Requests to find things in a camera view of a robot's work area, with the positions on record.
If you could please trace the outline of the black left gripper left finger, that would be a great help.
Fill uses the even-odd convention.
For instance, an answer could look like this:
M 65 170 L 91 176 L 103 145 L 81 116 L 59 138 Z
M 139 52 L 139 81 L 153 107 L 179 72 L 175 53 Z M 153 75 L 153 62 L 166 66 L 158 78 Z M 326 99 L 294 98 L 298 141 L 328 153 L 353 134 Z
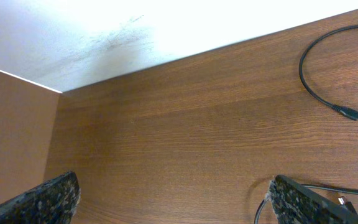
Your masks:
M 80 196 L 78 178 L 68 171 L 0 204 L 0 223 L 70 223 Z

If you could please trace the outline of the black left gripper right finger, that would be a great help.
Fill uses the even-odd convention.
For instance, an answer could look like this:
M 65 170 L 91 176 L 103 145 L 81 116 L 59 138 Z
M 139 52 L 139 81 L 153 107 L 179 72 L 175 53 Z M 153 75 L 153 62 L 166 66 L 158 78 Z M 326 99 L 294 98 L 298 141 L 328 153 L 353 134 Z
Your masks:
M 279 223 L 358 224 L 358 214 L 350 201 L 336 204 L 313 189 L 358 195 L 358 189 L 330 185 L 300 184 L 285 175 L 270 181 L 265 201 L 272 203 Z

